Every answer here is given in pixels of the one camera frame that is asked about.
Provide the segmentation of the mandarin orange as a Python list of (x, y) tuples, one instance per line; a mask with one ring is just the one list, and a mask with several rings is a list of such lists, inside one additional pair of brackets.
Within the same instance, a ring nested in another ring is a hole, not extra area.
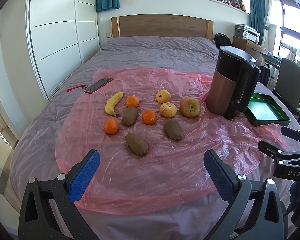
[(108, 135), (114, 135), (119, 129), (119, 123), (114, 118), (108, 118), (104, 124), (104, 132)]
[(126, 106), (127, 107), (138, 107), (139, 105), (139, 99), (136, 96), (129, 96), (126, 99)]
[(152, 125), (157, 121), (157, 114), (151, 109), (147, 109), (142, 114), (142, 121), (144, 124)]

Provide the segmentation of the yellow apple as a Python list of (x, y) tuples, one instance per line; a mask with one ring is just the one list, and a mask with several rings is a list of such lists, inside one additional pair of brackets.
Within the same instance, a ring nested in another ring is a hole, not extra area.
[(162, 90), (158, 91), (156, 94), (156, 100), (159, 103), (169, 102), (170, 99), (171, 99), (171, 94), (166, 89), (162, 89)]

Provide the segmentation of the wooden headboard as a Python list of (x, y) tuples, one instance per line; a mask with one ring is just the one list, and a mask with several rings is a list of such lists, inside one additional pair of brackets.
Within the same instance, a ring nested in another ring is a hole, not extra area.
[(171, 14), (139, 14), (111, 18), (113, 38), (133, 36), (203, 37), (213, 39), (213, 21)]

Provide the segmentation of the wooden drawer cabinet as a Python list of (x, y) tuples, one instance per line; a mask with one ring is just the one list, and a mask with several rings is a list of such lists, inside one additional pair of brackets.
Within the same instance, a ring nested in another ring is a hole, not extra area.
[(256, 64), (259, 67), (261, 66), (263, 61), (263, 56), (261, 52), (264, 52), (264, 48), (262, 46), (255, 44), (250, 40), (246, 40), (236, 36), (233, 36), (232, 45), (250, 54), (252, 57), (255, 58)]

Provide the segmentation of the white wardrobe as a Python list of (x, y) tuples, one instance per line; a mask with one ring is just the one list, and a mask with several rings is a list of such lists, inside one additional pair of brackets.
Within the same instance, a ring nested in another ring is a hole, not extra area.
[(26, 0), (26, 36), (46, 101), (98, 51), (96, 0)]

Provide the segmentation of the kiwi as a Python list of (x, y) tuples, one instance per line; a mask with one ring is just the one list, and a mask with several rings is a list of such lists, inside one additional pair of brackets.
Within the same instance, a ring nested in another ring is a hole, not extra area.
[(139, 156), (146, 155), (148, 152), (148, 145), (133, 133), (128, 133), (125, 136), (127, 146)]
[(182, 137), (181, 126), (175, 120), (168, 120), (164, 124), (164, 131), (173, 141), (179, 141)]
[(137, 114), (138, 114), (138, 111), (137, 111), (136, 107), (134, 107), (134, 106), (128, 107), (122, 116), (121, 123), (124, 126), (133, 125), (136, 122)]

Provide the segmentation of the red green apple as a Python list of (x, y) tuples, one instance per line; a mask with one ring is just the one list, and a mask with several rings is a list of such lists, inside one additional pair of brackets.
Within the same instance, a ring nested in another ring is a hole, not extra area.
[(201, 104), (195, 98), (183, 98), (180, 102), (180, 110), (183, 116), (187, 118), (195, 118), (200, 114)]

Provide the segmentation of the glass desk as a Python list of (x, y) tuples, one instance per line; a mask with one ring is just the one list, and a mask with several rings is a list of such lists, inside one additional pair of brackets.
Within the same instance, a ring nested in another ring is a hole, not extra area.
[(277, 79), (279, 78), (279, 71), (281, 69), (282, 63), (289, 64), (292, 63), (293, 65), (296, 65), (300, 69), (300, 65), (297, 64), (296, 62), (289, 60), (289, 59), (279, 59), (273, 55), (269, 55), (268, 53), (260, 52), (262, 55), (265, 63), (269, 65), (269, 73), (270, 73), (270, 78), (267, 84), (267, 88), (270, 90), (275, 88), (275, 85), (277, 83)]

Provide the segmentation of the striped pepino melon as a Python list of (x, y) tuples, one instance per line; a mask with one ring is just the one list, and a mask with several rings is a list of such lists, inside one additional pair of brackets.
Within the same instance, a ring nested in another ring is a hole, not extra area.
[(172, 118), (177, 113), (177, 107), (171, 102), (165, 102), (160, 106), (160, 113), (166, 118)]

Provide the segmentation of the yellow banana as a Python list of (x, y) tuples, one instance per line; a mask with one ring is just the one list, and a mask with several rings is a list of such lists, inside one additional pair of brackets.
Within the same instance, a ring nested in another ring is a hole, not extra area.
[(114, 110), (115, 106), (120, 102), (120, 100), (123, 98), (123, 92), (118, 92), (114, 94), (106, 103), (105, 105), (105, 112), (108, 115), (114, 116), (116, 118), (119, 117), (119, 114), (117, 114)]

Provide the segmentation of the purple bed cover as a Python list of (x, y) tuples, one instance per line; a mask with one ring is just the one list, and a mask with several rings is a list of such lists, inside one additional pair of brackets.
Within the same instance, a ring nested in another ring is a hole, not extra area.
[[(104, 45), (66, 81), (23, 133), (10, 167), (10, 185), (15, 194), (23, 197), (31, 177), (42, 181), (65, 173), (59, 170), (55, 158), (57, 137), (80, 94), (98, 81), (93, 80), (96, 71), (149, 67), (213, 75), (218, 53), (211, 40), (200, 37), (136, 36), (116, 38)], [(288, 151), (300, 150), (299, 142), (285, 138), (293, 145)], [(265, 156), (261, 166), (246, 175), (262, 181), (271, 177), (273, 170), (273, 161)], [(140, 215), (111, 215), (77, 207), (101, 239), (203, 239), (226, 206), (215, 188), (193, 201)]]

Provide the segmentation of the black copper electric kettle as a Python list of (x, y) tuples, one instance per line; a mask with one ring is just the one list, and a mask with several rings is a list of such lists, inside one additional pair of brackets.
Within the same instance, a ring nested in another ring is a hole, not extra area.
[(256, 88), (260, 68), (247, 52), (220, 46), (211, 87), (206, 100), (210, 112), (232, 120), (244, 112)]

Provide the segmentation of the navy tote bag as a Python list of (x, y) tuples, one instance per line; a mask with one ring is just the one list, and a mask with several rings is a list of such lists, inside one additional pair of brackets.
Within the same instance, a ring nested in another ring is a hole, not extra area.
[(265, 63), (260, 67), (261, 74), (259, 76), (258, 81), (267, 87), (269, 79), (270, 79), (270, 67), (269, 64)]

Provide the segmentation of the grey printer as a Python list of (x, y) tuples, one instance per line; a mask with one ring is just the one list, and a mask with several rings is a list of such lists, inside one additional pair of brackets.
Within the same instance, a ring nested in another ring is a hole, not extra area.
[(261, 34), (256, 29), (248, 25), (236, 24), (235, 36), (249, 40), (251, 42), (254, 42), (255, 44), (258, 44)]

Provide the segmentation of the teal curtain right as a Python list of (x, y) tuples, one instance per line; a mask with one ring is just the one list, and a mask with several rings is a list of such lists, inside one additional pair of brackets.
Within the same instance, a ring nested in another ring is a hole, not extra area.
[(250, 0), (249, 25), (260, 33), (258, 44), (268, 48), (269, 19), (273, 0)]

